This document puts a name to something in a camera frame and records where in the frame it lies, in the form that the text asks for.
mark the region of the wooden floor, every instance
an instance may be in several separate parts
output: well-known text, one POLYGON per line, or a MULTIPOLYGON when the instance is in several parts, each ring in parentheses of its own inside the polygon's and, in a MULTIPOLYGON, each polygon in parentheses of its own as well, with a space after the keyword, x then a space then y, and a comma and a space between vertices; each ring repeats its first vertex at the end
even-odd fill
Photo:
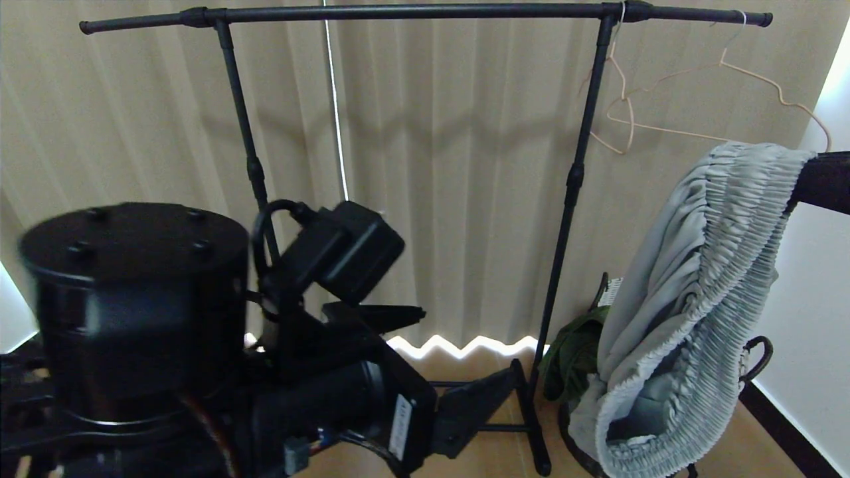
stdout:
MULTIPOLYGON (((517 357, 525 364, 527 371, 531 363, 531 352, 525 350, 517 357)), ((507 367, 511 359, 512 357, 478 348, 463 360, 457 360, 444 351, 435 349, 424 359, 409 359, 409 361, 419 373, 429 379, 470 380, 507 367)), ((538 400, 537 410, 552 459, 551 476, 589 477, 590 475, 572 458, 561 441, 557 424, 557 407, 550 402, 538 400)), ((520 419, 519 406, 514 397, 505 403, 492 421, 519 423, 520 419)), ((740 404, 726 434, 714 449, 697 463, 697 466, 700 478, 803 476, 761 425, 740 404)), ((682 472, 677 477, 685 475, 686 473, 682 472)), ((302 478, 392 478, 380 458, 344 443, 314 457, 309 468, 298 476, 302 478)), ((413 476, 414 478, 531 478, 537 476, 537 473, 524 434, 482 432, 457 459, 449 460, 439 455, 432 456, 426 459, 425 465, 413 476)))

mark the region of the curtain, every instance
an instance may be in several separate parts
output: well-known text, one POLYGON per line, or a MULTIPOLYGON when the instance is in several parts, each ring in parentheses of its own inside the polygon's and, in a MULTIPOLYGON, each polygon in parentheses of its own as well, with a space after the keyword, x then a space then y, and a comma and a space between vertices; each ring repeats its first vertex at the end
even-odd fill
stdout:
MULTIPOLYGON (((773 11, 769 28, 741 32, 727 60, 807 105, 818 98, 850 14, 848 3, 665 3, 773 11)), ((14 240, 59 213, 179 202, 252 223, 256 204, 215 32, 175 26, 86 37, 77 28, 79 20, 192 6, 0 3, 0 259, 25 295, 14 240)), ((332 207, 343 199, 344 178, 352 200, 383 212, 407 249, 369 301, 424 307, 428 317, 400 332, 413 344, 435 333, 458 346, 477 335, 505 343, 536 336, 598 22, 328 25, 328 32, 324 22, 232 26, 269 197, 332 207)), ((739 28, 626 24, 617 57, 630 85, 648 86, 716 61, 739 28)), ((601 113, 619 90, 609 67, 594 130, 622 145, 626 129, 601 113)), ((641 122, 792 146, 808 122, 778 107, 770 87, 721 70, 636 98, 635 111, 641 122)), ((668 191, 715 144, 638 130, 632 151, 618 156, 592 141, 553 331, 589 305, 604 270, 621 275, 668 191)), ((281 246, 298 230, 282 218, 275 225, 281 246)), ((315 289, 313 312, 328 300, 315 289)), ((249 328, 258 333, 250 310, 249 328)))

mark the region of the gray fabric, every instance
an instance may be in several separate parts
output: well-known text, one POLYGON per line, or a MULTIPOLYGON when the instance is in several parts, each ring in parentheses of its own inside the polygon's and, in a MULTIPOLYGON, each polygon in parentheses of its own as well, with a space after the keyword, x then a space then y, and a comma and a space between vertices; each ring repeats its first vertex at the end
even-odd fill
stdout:
POLYGON ((611 306, 599 373, 570 415, 570 436, 608 475, 671 475, 720 438, 787 202, 813 156, 728 143, 672 192, 611 306))

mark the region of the dark green garment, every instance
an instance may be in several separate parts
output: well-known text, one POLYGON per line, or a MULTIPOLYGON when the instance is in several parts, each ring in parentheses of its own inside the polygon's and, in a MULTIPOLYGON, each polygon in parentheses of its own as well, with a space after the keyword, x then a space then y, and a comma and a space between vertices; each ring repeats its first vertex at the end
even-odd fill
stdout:
POLYGON ((587 375, 596 373, 599 335, 609 307, 597 307, 564 326, 540 362, 543 396, 565 403, 587 390, 587 375))

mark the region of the white label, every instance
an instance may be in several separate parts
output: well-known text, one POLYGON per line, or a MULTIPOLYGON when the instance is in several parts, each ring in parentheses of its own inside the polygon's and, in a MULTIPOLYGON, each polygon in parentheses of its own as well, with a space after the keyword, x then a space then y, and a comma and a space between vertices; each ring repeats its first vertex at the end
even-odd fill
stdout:
POLYGON ((407 429, 411 425, 413 407, 401 394, 395 401, 395 416, 393 416, 393 431, 389 434, 389 451, 401 461, 405 456, 407 429))

